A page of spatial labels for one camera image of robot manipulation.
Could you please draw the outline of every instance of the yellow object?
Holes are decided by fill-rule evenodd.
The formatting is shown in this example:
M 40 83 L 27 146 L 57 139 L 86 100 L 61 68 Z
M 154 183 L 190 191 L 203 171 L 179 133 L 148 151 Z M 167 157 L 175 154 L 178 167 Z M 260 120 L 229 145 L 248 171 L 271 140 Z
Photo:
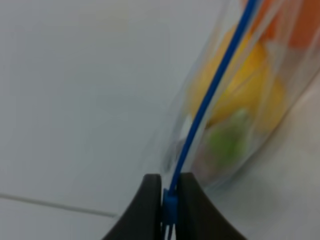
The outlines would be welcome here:
M 199 75 L 193 80 L 188 89 L 187 109 L 194 118 L 197 110 L 206 94 L 212 78 L 224 56 L 229 42 L 233 36 L 234 28 L 225 35 L 215 56 L 203 68 Z M 230 66 L 234 66 L 237 58 L 245 49 L 250 36 L 243 37 L 241 44 L 236 50 Z M 255 44 L 243 65 L 234 75 L 228 87 L 222 93 L 208 125 L 221 122 L 241 108 L 249 111 L 254 119 L 261 106 L 262 95 L 266 92 L 267 80 L 272 72 L 267 62 L 267 52 L 259 42 Z M 285 90 L 280 80 L 276 77 L 267 96 L 266 103 L 262 109 L 256 128 L 259 132 L 272 131 L 280 122 L 286 109 Z

